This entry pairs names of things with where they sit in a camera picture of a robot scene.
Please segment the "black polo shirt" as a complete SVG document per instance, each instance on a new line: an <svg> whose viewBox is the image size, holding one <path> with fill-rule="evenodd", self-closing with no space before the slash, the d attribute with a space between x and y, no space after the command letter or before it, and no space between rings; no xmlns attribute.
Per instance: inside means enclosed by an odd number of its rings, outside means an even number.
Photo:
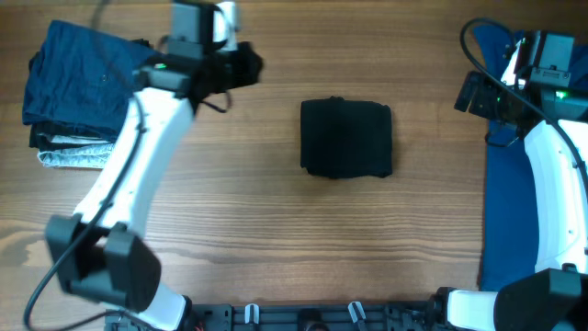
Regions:
<svg viewBox="0 0 588 331"><path fill-rule="evenodd" d="M392 112L341 97L300 104L300 166L331 179L392 174Z"/></svg>

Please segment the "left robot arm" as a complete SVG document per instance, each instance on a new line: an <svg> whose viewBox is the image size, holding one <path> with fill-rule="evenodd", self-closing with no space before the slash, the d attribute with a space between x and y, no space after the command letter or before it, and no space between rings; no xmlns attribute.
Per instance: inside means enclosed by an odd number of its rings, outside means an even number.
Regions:
<svg viewBox="0 0 588 331"><path fill-rule="evenodd" d="M262 69L247 41L193 56L170 51L139 66L122 131L96 183L72 216L47 224L53 265L46 277L148 330L194 326L191 301L163 283L162 264L143 241L149 209L198 106L211 94L256 84Z"/></svg>

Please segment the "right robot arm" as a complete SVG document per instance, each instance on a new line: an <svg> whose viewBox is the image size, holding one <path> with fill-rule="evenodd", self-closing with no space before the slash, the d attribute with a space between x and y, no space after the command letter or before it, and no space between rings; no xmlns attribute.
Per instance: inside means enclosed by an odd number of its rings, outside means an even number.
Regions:
<svg viewBox="0 0 588 331"><path fill-rule="evenodd" d="M584 330L587 327L587 95L539 85L537 112L511 112L506 86L468 74L455 108L524 131L537 197L533 275L499 291L449 290L444 323L463 330Z"/></svg>

